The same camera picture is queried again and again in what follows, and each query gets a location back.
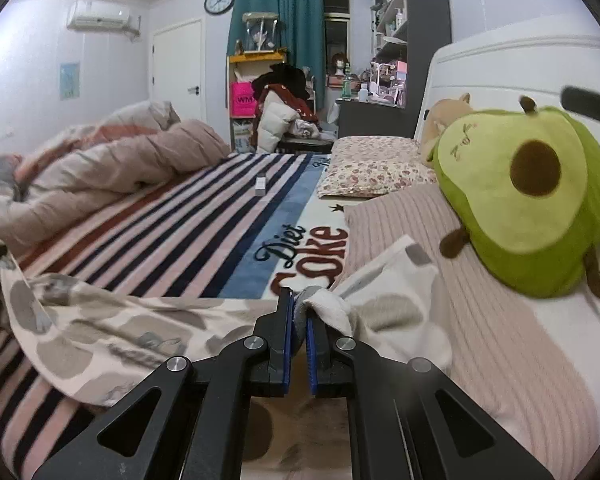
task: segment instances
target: white bottle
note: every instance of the white bottle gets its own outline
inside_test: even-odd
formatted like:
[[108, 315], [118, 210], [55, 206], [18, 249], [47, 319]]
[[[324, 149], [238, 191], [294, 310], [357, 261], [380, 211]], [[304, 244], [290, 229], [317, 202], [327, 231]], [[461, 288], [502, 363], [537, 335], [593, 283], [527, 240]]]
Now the white bottle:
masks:
[[360, 90], [358, 90], [358, 101], [361, 103], [366, 103], [369, 101], [369, 90], [366, 88], [366, 83], [362, 83], [362, 85], [360, 85]]

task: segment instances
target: plush toy leg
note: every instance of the plush toy leg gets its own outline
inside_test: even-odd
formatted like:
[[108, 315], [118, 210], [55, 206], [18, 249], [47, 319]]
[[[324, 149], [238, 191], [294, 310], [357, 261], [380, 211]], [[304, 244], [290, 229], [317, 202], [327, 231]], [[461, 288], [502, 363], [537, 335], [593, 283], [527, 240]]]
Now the plush toy leg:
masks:
[[468, 243], [469, 233], [462, 225], [440, 240], [440, 254], [445, 258], [455, 258]]
[[582, 262], [584, 263], [584, 271], [587, 275], [587, 285], [589, 285], [589, 289], [593, 292], [593, 295], [600, 299], [600, 265], [598, 264], [596, 249], [593, 246], [584, 253]]

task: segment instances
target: wall picture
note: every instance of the wall picture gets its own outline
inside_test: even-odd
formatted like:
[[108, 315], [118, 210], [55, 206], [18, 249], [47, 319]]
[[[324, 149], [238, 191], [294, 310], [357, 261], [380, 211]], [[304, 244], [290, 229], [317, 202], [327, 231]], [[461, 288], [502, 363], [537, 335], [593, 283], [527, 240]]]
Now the wall picture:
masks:
[[80, 97], [80, 63], [60, 65], [60, 100]]

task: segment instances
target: pile of clothes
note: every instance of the pile of clothes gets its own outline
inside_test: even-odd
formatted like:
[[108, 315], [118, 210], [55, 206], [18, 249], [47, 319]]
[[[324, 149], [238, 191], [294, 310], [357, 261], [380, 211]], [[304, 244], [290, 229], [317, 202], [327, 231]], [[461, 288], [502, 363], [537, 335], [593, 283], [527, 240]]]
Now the pile of clothes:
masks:
[[271, 67], [251, 83], [258, 101], [251, 145], [259, 152], [273, 153], [282, 137], [335, 141], [331, 132], [320, 130], [318, 117], [309, 108], [306, 78], [299, 68], [285, 63]]

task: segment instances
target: window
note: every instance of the window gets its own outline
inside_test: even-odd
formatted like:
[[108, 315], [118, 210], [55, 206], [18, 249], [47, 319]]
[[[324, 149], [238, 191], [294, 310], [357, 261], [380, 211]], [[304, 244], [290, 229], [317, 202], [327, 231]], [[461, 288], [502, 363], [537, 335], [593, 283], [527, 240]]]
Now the window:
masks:
[[327, 74], [335, 74], [338, 54], [351, 59], [349, 51], [349, 0], [324, 0], [324, 44]]

